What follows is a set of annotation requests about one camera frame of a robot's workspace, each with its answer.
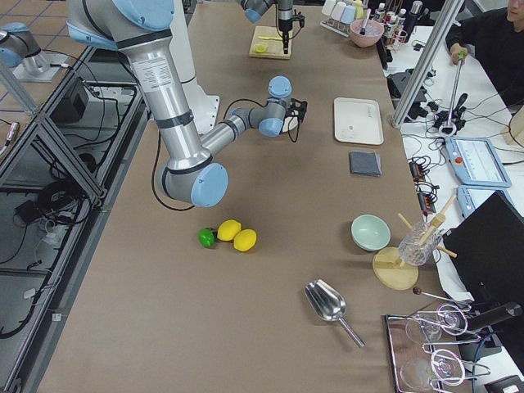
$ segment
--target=light green bowl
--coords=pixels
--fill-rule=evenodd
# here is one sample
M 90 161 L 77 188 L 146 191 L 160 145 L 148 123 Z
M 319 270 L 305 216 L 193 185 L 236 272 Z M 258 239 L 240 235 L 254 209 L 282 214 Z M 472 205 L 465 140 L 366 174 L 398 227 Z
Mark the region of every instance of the light green bowl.
M 391 232 L 387 224 L 376 215 L 360 215 L 351 224 L 351 236 L 363 250 L 377 251 L 390 242 Z

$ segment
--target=pink bowl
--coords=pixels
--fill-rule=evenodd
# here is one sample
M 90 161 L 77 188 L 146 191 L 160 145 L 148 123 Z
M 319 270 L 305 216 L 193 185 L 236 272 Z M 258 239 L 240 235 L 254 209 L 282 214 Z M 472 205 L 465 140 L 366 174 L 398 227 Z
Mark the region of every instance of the pink bowl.
M 384 34 L 384 25 L 376 20 L 369 20 L 366 35 L 360 34 L 364 19 L 353 20 L 350 25 L 350 38 L 357 47 L 371 47 Z

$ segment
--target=brown table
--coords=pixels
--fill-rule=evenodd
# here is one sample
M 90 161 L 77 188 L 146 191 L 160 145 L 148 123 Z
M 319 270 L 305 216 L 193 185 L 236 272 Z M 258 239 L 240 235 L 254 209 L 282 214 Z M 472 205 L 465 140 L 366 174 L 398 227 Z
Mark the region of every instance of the brown table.
M 42 393 L 82 392 L 378 392 L 393 391 L 384 314 L 429 303 L 384 287 L 373 253 L 350 239 L 351 221 L 381 216 L 391 245 L 405 235 L 396 218 L 420 217 L 378 55 L 319 25 L 306 27 L 289 61 L 249 58 L 254 26 L 237 4 L 204 2 L 190 39 L 199 81 L 221 96 L 263 101 L 286 75 L 293 96 L 309 102 L 298 143 L 287 135 L 243 135 L 217 157 L 229 172 L 224 200 L 211 209 L 171 212 L 151 194 L 157 132 L 150 123 L 133 158 L 102 239 L 40 385 Z M 262 24 L 273 23 L 274 11 Z M 385 142 L 348 145 L 333 137 L 333 100 L 379 102 Z M 383 175 L 349 173 L 348 152 L 374 148 Z M 200 246 L 199 229 L 237 219 L 258 233 L 247 253 L 221 242 Z M 346 316 L 366 342 L 320 320 L 304 285 L 322 278 L 348 303 Z M 436 271 L 418 285 L 439 290 Z

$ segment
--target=white tray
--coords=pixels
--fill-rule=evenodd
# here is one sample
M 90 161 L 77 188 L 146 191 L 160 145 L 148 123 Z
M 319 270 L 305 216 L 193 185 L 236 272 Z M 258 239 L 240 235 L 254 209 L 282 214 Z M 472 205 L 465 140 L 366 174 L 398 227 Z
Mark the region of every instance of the white tray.
M 335 98 L 335 139 L 339 142 L 381 145 L 384 142 L 378 102 Z

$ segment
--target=cutting board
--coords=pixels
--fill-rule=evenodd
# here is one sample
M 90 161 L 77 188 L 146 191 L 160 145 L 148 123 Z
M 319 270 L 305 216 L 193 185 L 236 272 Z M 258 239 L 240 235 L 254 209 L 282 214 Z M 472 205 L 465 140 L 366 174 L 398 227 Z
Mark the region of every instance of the cutting board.
M 272 26 L 256 26 L 255 32 L 253 33 L 253 39 L 251 40 L 251 46 L 249 48 L 250 57 L 260 57 L 265 59 L 281 59 L 289 60 L 291 58 L 291 44 L 293 40 L 289 41 L 289 50 L 287 54 L 284 54 L 284 48 L 282 46 L 282 40 L 278 35 L 276 27 Z M 262 39 L 260 37 L 275 37 L 278 39 Z M 257 52 L 255 45 L 262 44 L 266 46 L 264 52 Z

